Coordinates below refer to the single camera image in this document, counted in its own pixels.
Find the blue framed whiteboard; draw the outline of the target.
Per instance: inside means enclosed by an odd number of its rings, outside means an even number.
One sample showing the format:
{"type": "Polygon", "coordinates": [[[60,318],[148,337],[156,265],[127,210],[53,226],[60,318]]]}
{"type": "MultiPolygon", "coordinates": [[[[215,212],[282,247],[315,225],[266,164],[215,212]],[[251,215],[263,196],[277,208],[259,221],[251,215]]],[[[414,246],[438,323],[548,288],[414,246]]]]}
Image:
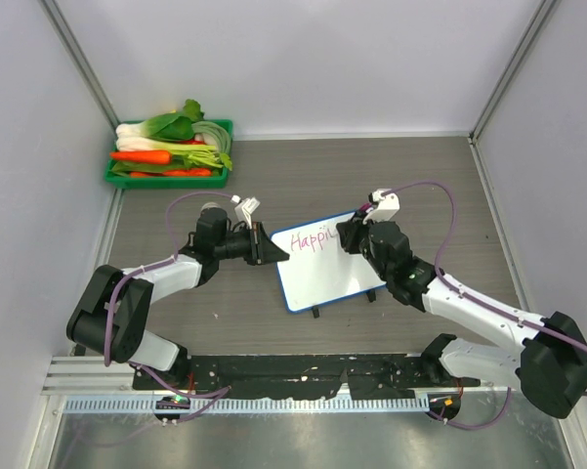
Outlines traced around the blue framed whiteboard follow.
{"type": "Polygon", "coordinates": [[[287,261],[276,264],[289,313],[385,286],[361,255],[348,254],[341,247],[336,226],[353,215],[343,212],[271,234],[271,241],[289,254],[287,261]]]}

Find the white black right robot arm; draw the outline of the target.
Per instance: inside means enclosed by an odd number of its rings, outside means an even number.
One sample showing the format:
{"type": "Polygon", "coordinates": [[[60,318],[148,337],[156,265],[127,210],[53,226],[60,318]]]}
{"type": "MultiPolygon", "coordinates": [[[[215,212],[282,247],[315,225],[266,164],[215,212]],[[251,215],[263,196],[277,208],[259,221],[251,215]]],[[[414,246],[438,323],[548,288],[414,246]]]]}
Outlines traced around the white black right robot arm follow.
{"type": "Polygon", "coordinates": [[[408,237],[390,221],[357,218],[337,226],[341,247],[360,255],[405,306],[451,320],[487,340],[479,346],[451,334],[424,351],[427,382],[473,378],[519,390],[545,414],[564,419],[587,398],[587,341],[577,322],[515,309],[458,284],[443,270],[415,256],[408,237]]]}

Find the white marker with magenta cap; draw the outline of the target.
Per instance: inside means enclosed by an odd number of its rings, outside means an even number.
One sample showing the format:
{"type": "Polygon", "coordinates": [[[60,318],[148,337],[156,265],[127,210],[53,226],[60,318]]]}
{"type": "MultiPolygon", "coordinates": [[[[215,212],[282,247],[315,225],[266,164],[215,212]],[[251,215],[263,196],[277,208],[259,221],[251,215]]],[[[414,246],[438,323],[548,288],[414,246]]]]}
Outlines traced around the white marker with magenta cap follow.
{"type": "Polygon", "coordinates": [[[353,249],[358,246],[365,229],[363,221],[371,208],[372,205],[370,203],[365,203],[355,211],[348,221],[341,222],[337,225],[341,246],[344,249],[353,249]]]}

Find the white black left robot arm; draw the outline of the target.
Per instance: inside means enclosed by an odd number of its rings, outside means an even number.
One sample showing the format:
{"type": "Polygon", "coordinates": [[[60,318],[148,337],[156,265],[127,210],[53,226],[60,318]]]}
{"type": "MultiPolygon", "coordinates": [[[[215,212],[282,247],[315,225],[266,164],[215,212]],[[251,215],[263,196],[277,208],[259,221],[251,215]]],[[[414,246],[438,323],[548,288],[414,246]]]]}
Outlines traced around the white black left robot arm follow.
{"type": "Polygon", "coordinates": [[[150,306],[205,284],[222,261],[231,259],[263,266],[287,261],[289,254],[270,240],[262,223],[242,222],[235,228],[226,210],[205,207],[177,255],[132,270],[96,268],[67,322],[66,336],[109,362],[154,372],[166,389],[179,389],[189,379],[189,352],[147,331],[150,306]]]}

